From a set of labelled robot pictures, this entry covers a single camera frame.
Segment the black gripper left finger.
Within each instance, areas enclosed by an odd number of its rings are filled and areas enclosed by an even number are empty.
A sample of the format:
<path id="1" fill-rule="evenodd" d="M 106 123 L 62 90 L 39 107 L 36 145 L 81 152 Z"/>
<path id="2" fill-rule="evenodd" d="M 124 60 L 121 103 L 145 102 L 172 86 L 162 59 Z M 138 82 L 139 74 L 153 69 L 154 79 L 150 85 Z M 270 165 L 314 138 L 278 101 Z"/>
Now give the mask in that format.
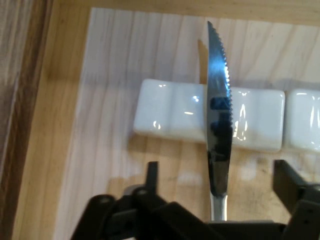
<path id="1" fill-rule="evenodd" d="M 115 199 L 93 196 L 71 236 L 73 240 L 206 240 L 208 226 L 177 202 L 157 194 L 158 162 L 147 165 L 143 185 Z"/>

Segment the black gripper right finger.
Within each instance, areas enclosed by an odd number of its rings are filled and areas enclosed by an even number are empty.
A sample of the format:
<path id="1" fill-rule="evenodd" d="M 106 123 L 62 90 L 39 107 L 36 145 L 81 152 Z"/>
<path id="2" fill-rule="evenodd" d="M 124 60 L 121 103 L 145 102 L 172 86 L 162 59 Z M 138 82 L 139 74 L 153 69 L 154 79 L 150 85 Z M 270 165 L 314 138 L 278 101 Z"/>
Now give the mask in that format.
<path id="1" fill-rule="evenodd" d="M 273 162 L 272 188 L 291 217 L 282 240 L 320 238 L 320 185 L 304 180 L 285 160 Z"/>

